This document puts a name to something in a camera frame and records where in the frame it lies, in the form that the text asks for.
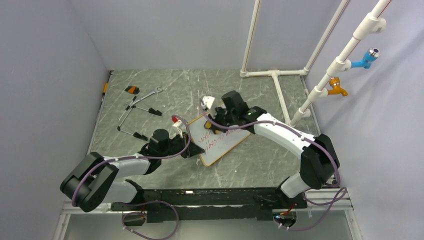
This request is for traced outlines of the yellow framed whiteboard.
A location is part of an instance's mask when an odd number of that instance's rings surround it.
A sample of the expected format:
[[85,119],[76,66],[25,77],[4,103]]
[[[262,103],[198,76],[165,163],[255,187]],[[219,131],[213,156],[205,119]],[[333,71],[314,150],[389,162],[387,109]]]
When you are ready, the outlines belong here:
[[204,116],[199,116],[188,123],[192,142],[204,150],[204,153],[199,155],[199,159],[206,167],[211,166],[251,135],[249,131],[243,129],[232,129],[215,134],[204,128],[206,121]]

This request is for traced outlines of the yellow whiteboard eraser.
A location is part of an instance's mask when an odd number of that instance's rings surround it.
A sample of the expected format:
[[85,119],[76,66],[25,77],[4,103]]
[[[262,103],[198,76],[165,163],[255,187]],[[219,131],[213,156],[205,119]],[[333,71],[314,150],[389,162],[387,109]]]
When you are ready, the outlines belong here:
[[209,130],[212,134],[220,134],[221,131],[219,130],[218,127],[216,127],[215,125],[213,125],[211,122],[206,121],[205,124],[203,125],[203,127],[207,130]]

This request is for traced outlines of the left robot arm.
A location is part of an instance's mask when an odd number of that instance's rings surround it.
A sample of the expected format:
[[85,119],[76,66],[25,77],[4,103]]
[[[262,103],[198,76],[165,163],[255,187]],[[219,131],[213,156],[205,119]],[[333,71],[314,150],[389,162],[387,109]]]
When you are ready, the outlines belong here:
[[190,158],[205,153],[191,141],[187,132],[170,137],[165,129],[153,132],[149,141],[134,155],[104,157],[93,151],[75,167],[60,184],[73,207],[91,212],[103,203],[124,203],[137,210],[145,202],[144,189],[130,176],[149,175],[163,159],[176,156]]

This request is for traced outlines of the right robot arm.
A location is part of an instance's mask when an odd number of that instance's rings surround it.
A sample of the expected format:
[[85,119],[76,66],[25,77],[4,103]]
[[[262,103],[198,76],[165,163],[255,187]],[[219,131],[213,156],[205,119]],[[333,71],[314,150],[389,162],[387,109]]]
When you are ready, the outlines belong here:
[[246,130],[284,147],[299,159],[299,171],[277,188],[275,200],[280,207],[289,207],[295,197],[307,190],[340,185],[340,162],[327,135],[302,132],[259,106],[249,107],[235,90],[225,93],[220,100],[204,96],[199,105],[203,112],[209,112],[204,116],[212,131]]

